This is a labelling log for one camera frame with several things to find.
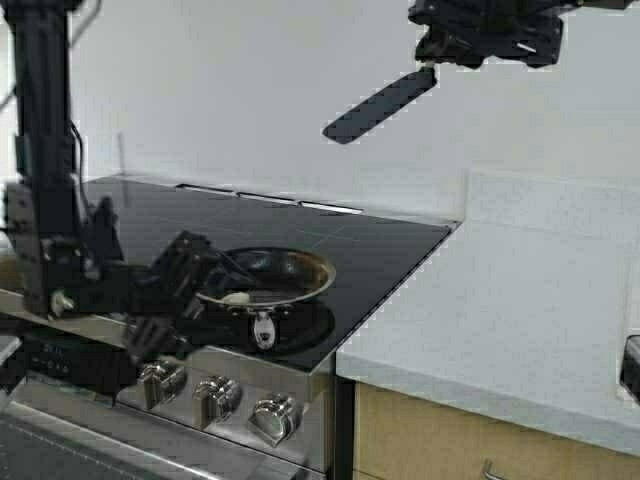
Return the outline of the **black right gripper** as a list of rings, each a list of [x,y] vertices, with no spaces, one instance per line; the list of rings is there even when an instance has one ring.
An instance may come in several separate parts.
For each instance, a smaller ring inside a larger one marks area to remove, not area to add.
[[[531,68],[559,59],[563,1],[416,1],[408,20],[427,32],[416,47],[424,63],[478,69],[491,57]]]

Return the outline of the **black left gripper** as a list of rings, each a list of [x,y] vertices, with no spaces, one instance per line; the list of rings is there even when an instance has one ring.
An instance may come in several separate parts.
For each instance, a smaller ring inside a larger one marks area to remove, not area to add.
[[[82,262],[55,264],[47,278],[47,316],[129,315],[124,347],[134,365],[163,356],[184,360],[190,344],[169,316],[195,319],[201,314],[204,307],[197,293],[219,264],[220,254],[211,242],[188,231],[181,232],[152,267],[120,261],[97,268]]]

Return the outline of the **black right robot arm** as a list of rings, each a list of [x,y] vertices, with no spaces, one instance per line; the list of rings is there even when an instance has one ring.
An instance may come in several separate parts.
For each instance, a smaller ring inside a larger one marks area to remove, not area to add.
[[[479,69],[489,58],[538,69],[555,65],[564,33],[561,15],[581,8],[624,11],[629,1],[416,1],[408,20],[426,33],[415,50],[423,64]]]

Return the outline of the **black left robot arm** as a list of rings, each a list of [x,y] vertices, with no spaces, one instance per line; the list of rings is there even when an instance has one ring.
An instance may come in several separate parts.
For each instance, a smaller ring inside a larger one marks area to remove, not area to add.
[[[210,241],[183,231],[148,266],[126,261],[109,197],[91,205],[71,111],[69,17],[75,1],[5,1],[13,37],[18,180],[5,190],[7,234],[22,302],[32,315],[120,314],[134,363],[197,350],[197,296],[218,261]]]

